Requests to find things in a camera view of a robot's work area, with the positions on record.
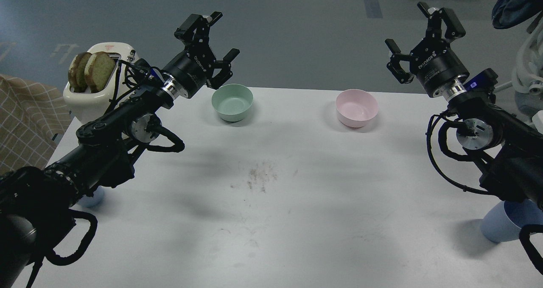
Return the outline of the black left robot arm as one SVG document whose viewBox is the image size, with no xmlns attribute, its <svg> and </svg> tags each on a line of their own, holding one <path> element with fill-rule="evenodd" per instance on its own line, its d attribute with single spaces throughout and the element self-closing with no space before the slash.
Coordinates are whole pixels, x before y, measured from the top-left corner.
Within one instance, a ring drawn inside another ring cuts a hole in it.
<svg viewBox="0 0 543 288">
<path fill-rule="evenodd" d="M 1 176 L 2 288 L 33 265 L 31 287 L 44 259 L 56 266 L 80 259 L 98 221 L 72 207 L 99 186 L 115 188 L 134 178 L 134 163 L 144 151 L 184 150 L 182 139 L 162 126 L 156 112 L 170 109 L 180 96 L 192 98 L 203 86 L 219 89 L 232 77 L 239 50 L 218 60 L 209 46 L 210 29 L 222 15 L 190 15 L 174 33 L 184 49 L 164 68 L 143 59 L 126 62 L 135 77 L 128 99 L 115 98 L 103 116 L 81 126 L 79 145 L 70 153 L 43 170 L 27 166 Z"/>
</svg>

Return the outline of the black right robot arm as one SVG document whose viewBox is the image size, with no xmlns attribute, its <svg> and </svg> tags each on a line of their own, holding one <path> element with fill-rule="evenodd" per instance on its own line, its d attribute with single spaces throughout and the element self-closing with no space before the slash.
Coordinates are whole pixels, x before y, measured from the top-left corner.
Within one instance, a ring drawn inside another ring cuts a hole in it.
<svg viewBox="0 0 543 288">
<path fill-rule="evenodd" d="M 535 212 L 524 209 L 527 222 L 518 239 L 535 268 L 542 271 L 542 255 L 531 243 L 542 232 L 542 134 L 496 106 L 497 74 L 487 68 L 469 78 L 469 72 L 451 49 L 451 42 L 466 32 L 451 8 L 417 7 L 427 19 L 425 36 L 408 54 L 392 39 L 386 67 L 402 84 L 416 78 L 431 98 L 442 96 L 447 109 L 432 115 L 426 131 L 429 160 L 444 180 L 466 193 L 496 196 L 504 202 L 532 203 Z M 472 162 L 481 172 L 479 189 L 460 184 L 440 170 L 432 153 L 431 139 L 440 120 L 438 144 L 443 155 Z"/>
</svg>

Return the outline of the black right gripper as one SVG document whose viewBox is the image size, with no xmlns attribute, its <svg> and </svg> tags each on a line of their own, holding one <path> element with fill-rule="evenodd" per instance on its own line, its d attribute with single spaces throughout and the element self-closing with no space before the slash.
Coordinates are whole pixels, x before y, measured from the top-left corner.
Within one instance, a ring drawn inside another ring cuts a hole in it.
<svg viewBox="0 0 543 288">
<path fill-rule="evenodd" d="M 386 67 L 401 84 L 411 83 L 416 77 L 427 95 L 435 98 L 441 95 L 442 86 L 455 79 L 463 83 L 470 75 L 448 43 L 464 37 L 466 31 L 451 8 L 430 7 L 425 2 L 417 2 L 417 7 L 427 19 L 425 38 L 410 54 L 401 53 L 393 39 L 386 39 L 391 52 Z M 402 68 L 401 62 L 409 62 L 409 71 Z"/>
</svg>

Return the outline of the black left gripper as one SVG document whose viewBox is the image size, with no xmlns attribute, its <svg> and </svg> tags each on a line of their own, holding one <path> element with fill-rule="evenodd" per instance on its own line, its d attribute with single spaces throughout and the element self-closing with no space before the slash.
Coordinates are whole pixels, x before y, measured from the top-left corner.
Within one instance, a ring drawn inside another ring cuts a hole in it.
<svg viewBox="0 0 543 288">
<path fill-rule="evenodd" d="M 209 16 L 191 14 L 174 32 L 185 48 L 163 68 L 163 89 L 173 99 L 190 99 L 203 86 L 219 89 L 232 77 L 232 61 L 240 50 L 232 48 L 217 60 L 209 45 L 210 29 L 222 17 L 219 11 Z"/>
</svg>

